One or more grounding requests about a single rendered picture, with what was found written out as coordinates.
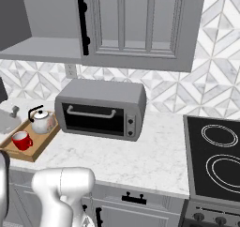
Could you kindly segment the grey cabinet door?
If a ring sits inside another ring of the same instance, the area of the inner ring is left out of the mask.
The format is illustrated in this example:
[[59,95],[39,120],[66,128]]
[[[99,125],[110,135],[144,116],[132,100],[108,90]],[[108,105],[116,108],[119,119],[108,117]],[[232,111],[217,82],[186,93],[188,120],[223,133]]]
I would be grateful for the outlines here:
[[89,54],[82,64],[190,72],[204,0],[84,0]]

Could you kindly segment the wooden tray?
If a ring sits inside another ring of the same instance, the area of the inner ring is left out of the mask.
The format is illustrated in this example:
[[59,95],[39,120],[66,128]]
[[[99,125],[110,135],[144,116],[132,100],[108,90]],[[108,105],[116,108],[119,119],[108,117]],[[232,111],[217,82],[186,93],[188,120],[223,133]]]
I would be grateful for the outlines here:
[[[26,130],[33,140],[33,145],[25,151],[19,150],[11,140],[11,136],[20,130]],[[59,130],[59,124],[56,124],[49,133],[36,134],[31,128],[30,121],[26,119],[0,143],[0,150],[6,151],[11,158],[35,162]]]

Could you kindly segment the red mug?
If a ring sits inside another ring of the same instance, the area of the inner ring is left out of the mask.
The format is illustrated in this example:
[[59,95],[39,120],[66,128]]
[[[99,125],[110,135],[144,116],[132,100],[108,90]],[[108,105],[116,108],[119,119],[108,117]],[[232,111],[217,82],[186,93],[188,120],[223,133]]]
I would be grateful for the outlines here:
[[22,151],[27,150],[30,146],[33,145],[33,140],[30,138],[29,133],[25,130],[16,132],[11,137],[11,140],[15,146]]

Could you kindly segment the grey toaster oven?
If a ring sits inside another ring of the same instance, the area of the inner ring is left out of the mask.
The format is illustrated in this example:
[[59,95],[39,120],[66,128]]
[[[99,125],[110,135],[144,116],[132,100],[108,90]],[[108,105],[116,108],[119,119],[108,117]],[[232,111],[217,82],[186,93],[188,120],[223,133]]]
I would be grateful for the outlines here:
[[[62,104],[81,104],[119,108],[124,110],[124,135],[70,130],[66,127]],[[146,92],[142,83],[121,83],[100,80],[73,79],[55,98],[54,109],[61,130],[74,133],[136,142],[142,132],[146,108]]]

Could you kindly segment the black toaster oven door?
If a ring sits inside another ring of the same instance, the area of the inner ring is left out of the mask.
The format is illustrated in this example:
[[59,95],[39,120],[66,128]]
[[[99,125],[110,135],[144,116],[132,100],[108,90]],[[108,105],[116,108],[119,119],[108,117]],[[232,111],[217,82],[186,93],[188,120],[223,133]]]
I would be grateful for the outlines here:
[[115,109],[116,115],[111,119],[77,116],[67,113],[67,107],[69,105],[81,105],[63,103],[64,117],[66,121],[66,127],[70,130],[80,130],[84,132],[110,134],[116,136],[124,135],[124,110],[119,108],[105,107],[109,109]]

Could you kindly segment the grey drawer front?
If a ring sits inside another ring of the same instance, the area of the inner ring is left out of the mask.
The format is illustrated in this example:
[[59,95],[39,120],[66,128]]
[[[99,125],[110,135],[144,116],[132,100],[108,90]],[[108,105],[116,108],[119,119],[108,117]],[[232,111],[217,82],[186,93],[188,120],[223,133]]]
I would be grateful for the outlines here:
[[[125,195],[127,191],[129,191],[130,195],[134,197],[139,197],[142,194],[143,198],[147,200],[147,203],[135,204],[122,201],[121,197]],[[132,189],[121,189],[104,185],[95,185],[92,196],[94,199],[148,207],[151,209],[157,209],[174,214],[180,214],[184,205],[184,200],[181,198],[171,197],[164,194],[155,194]]]

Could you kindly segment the grey base cupboard door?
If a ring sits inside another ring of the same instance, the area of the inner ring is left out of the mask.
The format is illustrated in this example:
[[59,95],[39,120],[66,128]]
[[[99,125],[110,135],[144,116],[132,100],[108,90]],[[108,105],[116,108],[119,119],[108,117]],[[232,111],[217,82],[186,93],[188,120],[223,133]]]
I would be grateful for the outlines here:
[[118,204],[101,207],[101,219],[103,227],[178,227],[180,216],[166,212],[145,210],[138,207],[119,206]]
[[9,209],[7,221],[18,227],[39,227],[41,202],[32,191],[33,173],[9,171]]

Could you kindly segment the grey sink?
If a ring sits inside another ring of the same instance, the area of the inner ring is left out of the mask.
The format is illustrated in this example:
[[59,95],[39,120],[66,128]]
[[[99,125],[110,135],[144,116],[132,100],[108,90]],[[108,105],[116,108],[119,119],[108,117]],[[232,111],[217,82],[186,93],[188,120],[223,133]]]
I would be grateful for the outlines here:
[[21,124],[19,116],[12,117],[9,112],[0,110],[0,133],[7,134]]

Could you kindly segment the grey stove with black hob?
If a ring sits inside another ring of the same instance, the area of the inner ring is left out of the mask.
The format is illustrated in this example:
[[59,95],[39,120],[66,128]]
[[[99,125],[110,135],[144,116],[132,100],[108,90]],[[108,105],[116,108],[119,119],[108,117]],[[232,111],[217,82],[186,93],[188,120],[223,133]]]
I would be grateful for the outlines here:
[[[240,121],[185,115],[189,199],[181,227],[237,227],[240,220]],[[193,218],[204,214],[203,221]]]

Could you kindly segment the dark grey tap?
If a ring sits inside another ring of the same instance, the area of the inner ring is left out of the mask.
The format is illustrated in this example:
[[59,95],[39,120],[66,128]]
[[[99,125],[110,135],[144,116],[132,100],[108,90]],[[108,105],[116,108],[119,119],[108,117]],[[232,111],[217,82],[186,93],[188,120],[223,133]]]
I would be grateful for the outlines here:
[[7,99],[8,99],[7,90],[4,86],[2,78],[0,77],[0,104]]

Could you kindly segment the white wall outlet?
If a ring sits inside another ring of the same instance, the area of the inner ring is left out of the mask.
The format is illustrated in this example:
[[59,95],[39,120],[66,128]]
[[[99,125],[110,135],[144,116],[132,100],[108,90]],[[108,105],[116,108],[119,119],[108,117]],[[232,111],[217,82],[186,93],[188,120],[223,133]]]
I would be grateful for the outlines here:
[[65,64],[66,77],[75,79],[77,77],[77,69],[75,64]]

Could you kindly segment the grey wall cabinet body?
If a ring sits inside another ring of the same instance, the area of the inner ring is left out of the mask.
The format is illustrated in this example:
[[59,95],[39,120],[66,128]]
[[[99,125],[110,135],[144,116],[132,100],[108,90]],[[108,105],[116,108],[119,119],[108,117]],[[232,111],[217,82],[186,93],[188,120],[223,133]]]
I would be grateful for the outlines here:
[[75,0],[0,0],[0,58],[79,64]]

